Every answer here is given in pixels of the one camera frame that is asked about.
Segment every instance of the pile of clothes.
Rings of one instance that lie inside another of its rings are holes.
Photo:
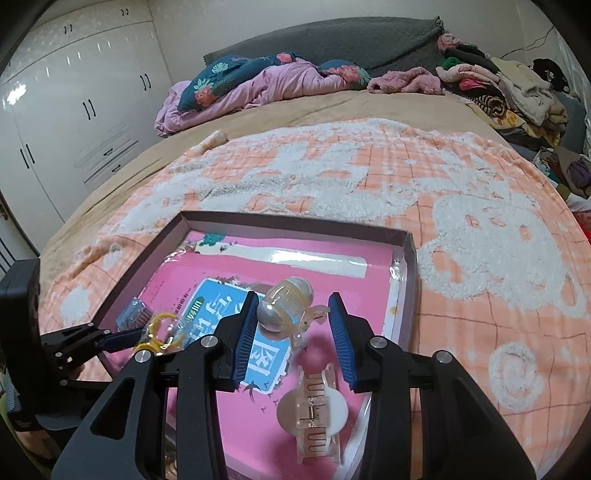
[[[363,68],[346,60],[316,66],[289,52],[255,59],[227,55],[193,80],[174,84],[154,128],[158,135],[167,137],[228,113],[272,102],[362,90],[370,79]]]
[[[532,162],[548,177],[591,242],[591,160],[556,147],[542,148]]]
[[[521,62],[488,57],[449,33],[438,46],[446,59],[437,74],[446,91],[461,96],[512,144],[534,152],[558,146],[569,116],[554,89],[568,91],[568,83],[554,62],[535,62],[550,83]]]

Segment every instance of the white wardrobe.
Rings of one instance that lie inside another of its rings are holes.
[[[35,257],[35,252],[22,237],[0,200],[0,280],[16,260]]]
[[[0,191],[41,251],[90,192],[158,142],[171,86],[147,1],[32,30],[0,77]]]

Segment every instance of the electrical cord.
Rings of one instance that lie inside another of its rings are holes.
[[[546,43],[546,40],[548,40],[548,35],[550,35],[550,32],[552,32],[552,30],[554,30],[554,29],[556,29],[556,27],[552,26],[552,28],[546,32],[546,35],[544,35],[543,37],[540,37],[540,38],[536,38],[532,43],[530,43],[526,47],[516,48],[515,50],[511,50],[510,52],[505,53],[501,57],[501,60],[504,59],[507,55],[511,55],[512,53],[515,53],[516,51],[531,51],[531,50],[535,50],[536,48],[540,48],[541,46],[543,46]],[[534,46],[536,44],[536,42],[539,42],[540,40],[544,40],[544,41],[540,45]]]

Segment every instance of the gray headboard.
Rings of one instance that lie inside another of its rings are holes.
[[[209,65],[228,54],[260,57],[292,51],[315,65],[327,60],[349,60],[372,76],[388,70],[425,67],[435,72],[443,60],[437,49],[437,37],[443,33],[443,21],[398,17],[353,17],[324,20],[271,33],[208,53]]]

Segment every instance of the floral pillow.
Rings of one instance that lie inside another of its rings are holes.
[[[321,75],[343,77],[351,90],[365,90],[371,80],[369,73],[347,60],[329,60],[316,68]]]
[[[241,83],[254,78],[267,67],[294,62],[295,57],[293,53],[278,53],[256,59],[226,55],[213,62],[193,79],[181,94],[178,110],[200,112]]]

